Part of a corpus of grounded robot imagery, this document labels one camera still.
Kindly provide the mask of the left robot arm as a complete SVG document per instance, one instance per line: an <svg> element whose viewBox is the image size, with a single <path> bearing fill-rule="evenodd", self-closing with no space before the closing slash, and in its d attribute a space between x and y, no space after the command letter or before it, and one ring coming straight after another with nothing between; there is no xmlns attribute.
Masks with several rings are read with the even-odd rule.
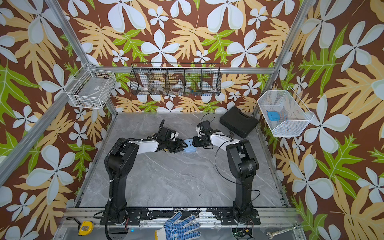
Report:
<svg viewBox="0 0 384 240"><path fill-rule="evenodd" d="M109 198L101 223L122 225L127 221L126 182L137 155L178 153L188 145L173 130L160 130L146 139L119 138L107 153L104 164L109 175Z"/></svg>

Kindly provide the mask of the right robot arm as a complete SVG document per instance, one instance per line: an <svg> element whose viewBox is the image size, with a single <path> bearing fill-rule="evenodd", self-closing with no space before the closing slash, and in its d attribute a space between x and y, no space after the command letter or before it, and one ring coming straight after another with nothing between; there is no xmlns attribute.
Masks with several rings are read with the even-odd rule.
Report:
<svg viewBox="0 0 384 240"><path fill-rule="evenodd" d="M200 122L197 135L193 137L193 146L197 148L218 147L227 153L229 169L236 185L236 197L233 202L234 219L238 223L246 223L257 216L254 210L252 189L254 177L259 169L259 163L248 140L236 140L218 130L213 130L210 121Z"/></svg>

